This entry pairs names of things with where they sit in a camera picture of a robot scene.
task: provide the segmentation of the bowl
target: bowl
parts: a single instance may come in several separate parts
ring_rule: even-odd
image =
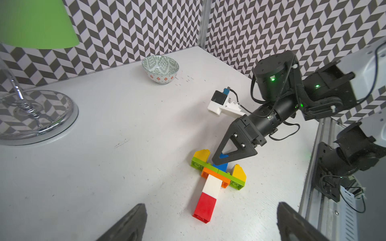
[[[158,84],[167,84],[177,75],[179,65],[172,58],[153,55],[146,57],[142,61],[142,67],[145,69],[147,76]]]

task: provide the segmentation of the glass lamp base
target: glass lamp base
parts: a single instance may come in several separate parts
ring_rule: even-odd
[[[33,113],[20,106],[15,94],[0,99],[0,145],[28,145],[65,131],[78,117],[77,105],[65,94],[33,90],[25,92]]]

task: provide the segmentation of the black and white pattern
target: black and white pattern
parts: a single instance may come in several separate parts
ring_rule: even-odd
[[[200,0],[63,0],[80,44],[25,49],[0,44],[0,57],[28,89],[197,45]],[[0,95],[11,91],[0,71]]]
[[[250,78],[260,59],[292,50],[305,78],[386,36],[385,12],[386,0],[213,0],[206,49]],[[384,108],[384,92],[337,119],[351,123]]]

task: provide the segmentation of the green lego brick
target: green lego brick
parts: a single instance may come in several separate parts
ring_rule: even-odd
[[[218,169],[215,168],[214,166],[210,165],[209,163],[206,163],[206,162],[203,162],[201,161],[200,159],[196,158],[196,157],[193,157],[192,158],[192,162],[190,164],[191,167],[194,167],[195,169],[199,170],[202,172],[202,170],[204,169],[204,167],[206,167],[207,169],[210,169],[214,172],[218,172]]]
[[[234,176],[232,176],[229,173],[223,172],[221,170],[219,170],[217,173],[220,174],[223,177],[226,177],[226,178],[230,179],[229,186],[233,187],[234,189],[240,190],[240,189],[242,189],[245,186],[245,182],[241,181],[238,178],[235,178]]]

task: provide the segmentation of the lamp stand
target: lamp stand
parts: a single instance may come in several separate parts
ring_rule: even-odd
[[[13,94],[0,98],[1,145],[41,142],[60,134],[74,123],[79,111],[70,97],[56,91],[23,91],[1,58],[0,68],[14,89]]]

